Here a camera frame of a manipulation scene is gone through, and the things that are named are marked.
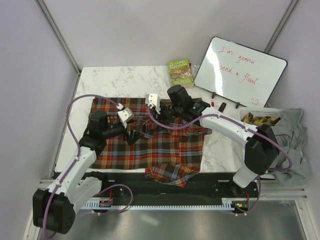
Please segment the red brown plaid shirt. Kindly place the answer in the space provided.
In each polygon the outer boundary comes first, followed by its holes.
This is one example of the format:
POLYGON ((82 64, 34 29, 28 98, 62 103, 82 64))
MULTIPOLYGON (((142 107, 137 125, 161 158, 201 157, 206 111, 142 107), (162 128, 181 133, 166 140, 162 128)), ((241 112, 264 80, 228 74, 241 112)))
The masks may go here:
POLYGON ((169 123, 173 130, 154 123, 144 98, 113 98, 132 110, 134 123, 128 130, 142 133, 142 138, 128 145, 122 136, 107 139, 106 147, 92 164, 93 169, 135 170, 144 169, 145 176, 158 183, 184 188, 187 181, 201 169, 205 136, 208 128, 186 124, 181 117, 169 123))

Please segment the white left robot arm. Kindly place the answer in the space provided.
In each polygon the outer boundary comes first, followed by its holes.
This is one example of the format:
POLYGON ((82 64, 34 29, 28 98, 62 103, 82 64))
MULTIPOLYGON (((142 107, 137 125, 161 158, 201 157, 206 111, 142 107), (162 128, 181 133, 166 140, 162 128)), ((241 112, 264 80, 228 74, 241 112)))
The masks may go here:
POLYGON ((68 165, 46 189, 37 189, 33 194, 34 226, 66 234, 76 214, 91 197, 104 197, 109 193, 110 185, 104 181, 103 174, 92 173, 83 182, 81 179, 106 147, 107 139, 127 135, 127 125, 133 121, 134 114, 129 108, 119 110, 113 123, 108 122, 108 114, 103 110, 91 115, 68 165))

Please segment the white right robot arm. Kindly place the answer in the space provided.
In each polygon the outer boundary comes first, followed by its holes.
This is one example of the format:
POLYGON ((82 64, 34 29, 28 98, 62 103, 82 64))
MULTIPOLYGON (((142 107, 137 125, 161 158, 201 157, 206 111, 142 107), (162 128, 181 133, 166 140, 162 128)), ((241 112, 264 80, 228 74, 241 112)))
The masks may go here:
POLYGON ((224 115, 209 103, 193 99, 181 85, 167 90, 169 103, 164 103, 154 93, 148 99, 152 113, 161 123, 169 123, 181 117, 192 125, 198 125, 236 142, 244 149, 244 164, 233 176, 229 191, 235 197, 242 196, 247 186, 257 177, 264 175, 279 155, 275 134, 270 126, 255 126, 224 115))

